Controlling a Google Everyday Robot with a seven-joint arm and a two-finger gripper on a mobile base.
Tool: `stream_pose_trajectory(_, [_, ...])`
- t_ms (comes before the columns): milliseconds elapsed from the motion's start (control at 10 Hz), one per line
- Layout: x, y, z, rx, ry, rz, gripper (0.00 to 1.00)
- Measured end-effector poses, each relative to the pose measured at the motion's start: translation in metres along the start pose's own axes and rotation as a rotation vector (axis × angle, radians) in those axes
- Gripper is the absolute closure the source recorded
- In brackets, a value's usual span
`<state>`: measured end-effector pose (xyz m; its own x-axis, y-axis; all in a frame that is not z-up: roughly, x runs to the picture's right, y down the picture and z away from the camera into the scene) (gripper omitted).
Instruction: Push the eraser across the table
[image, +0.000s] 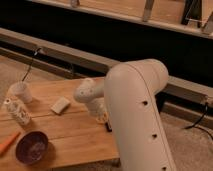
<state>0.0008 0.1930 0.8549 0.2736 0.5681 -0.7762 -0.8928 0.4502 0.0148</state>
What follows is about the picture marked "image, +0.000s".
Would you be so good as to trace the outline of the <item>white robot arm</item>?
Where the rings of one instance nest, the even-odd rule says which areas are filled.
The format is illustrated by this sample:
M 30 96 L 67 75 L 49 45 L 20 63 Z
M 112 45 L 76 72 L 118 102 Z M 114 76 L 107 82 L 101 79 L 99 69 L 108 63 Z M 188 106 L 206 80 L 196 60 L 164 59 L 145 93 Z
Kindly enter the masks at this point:
M 99 83 L 84 79 L 73 93 L 91 115 L 108 116 L 123 171 L 177 171 L 155 100 L 168 77 L 159 60 L 123 62 Z

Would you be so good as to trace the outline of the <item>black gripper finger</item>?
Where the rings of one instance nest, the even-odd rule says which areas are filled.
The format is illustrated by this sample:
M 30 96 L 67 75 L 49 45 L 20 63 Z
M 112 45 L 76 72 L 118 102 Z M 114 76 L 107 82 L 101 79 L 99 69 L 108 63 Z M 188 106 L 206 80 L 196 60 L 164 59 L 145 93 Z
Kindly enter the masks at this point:
M 105 127 L 106 127 L 107 132 L 112 132 L 112 128 L 111 128 L 110 123 L 106 122 Z

